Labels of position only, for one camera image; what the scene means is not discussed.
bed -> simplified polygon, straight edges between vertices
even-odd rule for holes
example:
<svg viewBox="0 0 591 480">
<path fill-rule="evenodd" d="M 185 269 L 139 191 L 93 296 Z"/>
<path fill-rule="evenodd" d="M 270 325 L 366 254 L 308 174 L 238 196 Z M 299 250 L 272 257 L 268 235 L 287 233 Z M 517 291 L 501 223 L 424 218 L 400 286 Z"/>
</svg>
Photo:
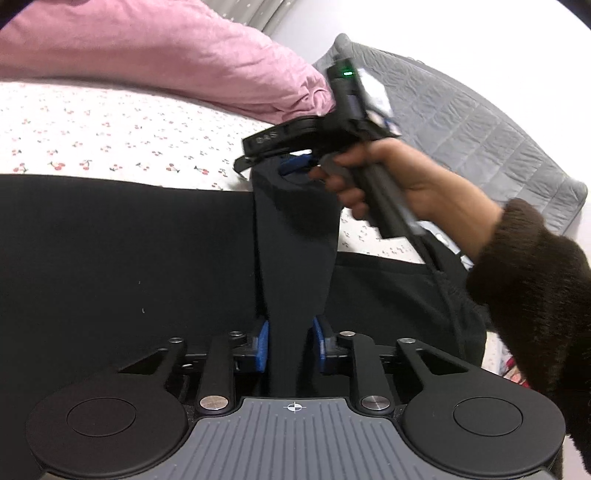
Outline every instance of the bed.
<svg viewBox="0 0 591 480">
<path fill-rule="evenodd" d="M 232 170 L 241 140 L 269 125 L 160 92 L 87 82 L 0 83 L 0 174 L 248 191 Z M 405 238 L 383 240 L 345 209 L 339 251 L 422 263 Z M 490 334 L 483 366 L 498 372 Z"/>
</svg>

metal screw head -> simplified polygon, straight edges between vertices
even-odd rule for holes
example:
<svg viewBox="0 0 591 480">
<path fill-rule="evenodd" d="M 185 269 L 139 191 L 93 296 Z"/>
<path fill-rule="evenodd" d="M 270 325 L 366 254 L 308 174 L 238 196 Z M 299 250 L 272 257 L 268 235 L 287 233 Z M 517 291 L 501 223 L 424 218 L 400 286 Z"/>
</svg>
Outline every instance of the metal screw head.
<svg viewBox="0 0 591 480">
<path fill-rule="evenodd" d="M 221 410 L 228 406 L 228 399 L 221 395 L 208 395 L 199 401 L 199 405 L 206 410 Z"/>
<path fill-rule="evenodd" d="M 380 411 L 390 406 L 390 401 L 380 395 L 368 395 L 361 400 L 361 405 L 368 410 Z"/>
</svg>

hand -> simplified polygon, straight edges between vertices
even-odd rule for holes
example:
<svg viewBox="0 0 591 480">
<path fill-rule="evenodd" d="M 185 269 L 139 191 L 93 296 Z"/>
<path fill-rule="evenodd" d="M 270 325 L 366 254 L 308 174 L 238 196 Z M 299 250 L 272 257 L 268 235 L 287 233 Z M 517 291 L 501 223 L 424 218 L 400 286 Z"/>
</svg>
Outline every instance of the hand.
<svg viewBox="0 0 591 480">
<path fill-rule="evenodd" d="M 433 207 L 438 204 L 438 197 L 442 194 L 440 186 L 444 183 L 444 177 L 451 173 L 425 154 L 394 138 L 358 144 L 334 159 L 337 165 L 347 168 L 377 161 L 383 162 L 396 179 L 414 214 L 420 220 L 431 220 Z M 365 193 L 362 190 L 348 188 L 343 177 L 329 176 L 320 167 L 314 168 L 310 177 L 324 180 L 326 189 L 336 193 L 356 219 L 365 217 L 368 206 L 363 202 Z"/>
<path fill-rule="evenodd" d="M 393 138 L 359 144 L 335 157 L 341 167 L 360 167 L 381 161 L 402 188 L 408 206 L 421 220 L 429 220 L 444 230 L 472 260 L 490 242 L 502 209 L 468 180 L 436 164 L 425 154 Z M 367 215 L 365 193 L 347 186 L 343 177 L 328 175 L 320 167 L 310 172 L 324 180 L 326 189 L 357 219 Z"/>
</svg>

curtain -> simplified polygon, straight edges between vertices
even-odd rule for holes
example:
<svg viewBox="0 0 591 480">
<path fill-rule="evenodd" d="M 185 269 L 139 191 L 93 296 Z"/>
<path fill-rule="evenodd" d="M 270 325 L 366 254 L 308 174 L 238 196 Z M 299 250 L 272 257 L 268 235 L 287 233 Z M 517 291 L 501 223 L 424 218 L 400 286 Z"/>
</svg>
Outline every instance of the curtain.
<svg viewBox="0 0 591 480">
<path fill-rule="evenodd" d="M 223 18 L 271 35 L 297 0 L 203 0 Z"/>
</svg>

black cloth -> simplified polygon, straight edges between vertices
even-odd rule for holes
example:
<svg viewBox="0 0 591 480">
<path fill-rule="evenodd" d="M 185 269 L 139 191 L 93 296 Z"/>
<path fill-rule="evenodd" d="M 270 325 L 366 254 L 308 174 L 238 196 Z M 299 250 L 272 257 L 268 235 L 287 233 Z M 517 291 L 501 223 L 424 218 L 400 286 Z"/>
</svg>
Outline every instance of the black cloth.
<svg viewBox="0 0 591 480">
<path fill-rule="evenodd" d="M 294 397 L 312 319 L 324 309 L 339 239 L 340 204 L 305 173 L 281 177 L 281 159 L 253 168 L 256 242 L 269 318 L 267 393 Z"/>
<path fill-rule="evenodd" d="M 0 203 L 2 480 L 38 477 L 24 424 L 45 396 L 255 319 L 250 193 L 0 176 Z"/>
<path fill-rule="evenodd" d="M 253 195 L 0 176 L 2 480 L 38 477 L 24 424 L 45 396 L 172 336 L 248 330 L 261 313 L 275 330 L 270 379 L 288 362 L 272 395 L 295 388 L 302 334 L 323 303 L 336 330 L 382 344 L 415 336 L 450 353 L 464 342 L 479 361 L 480 320 L 460 315 L 455 337 L 424 266 L 339 254 L 333 269 L 334 197 L 302 178 L 259 180 Z"/>
</svg>

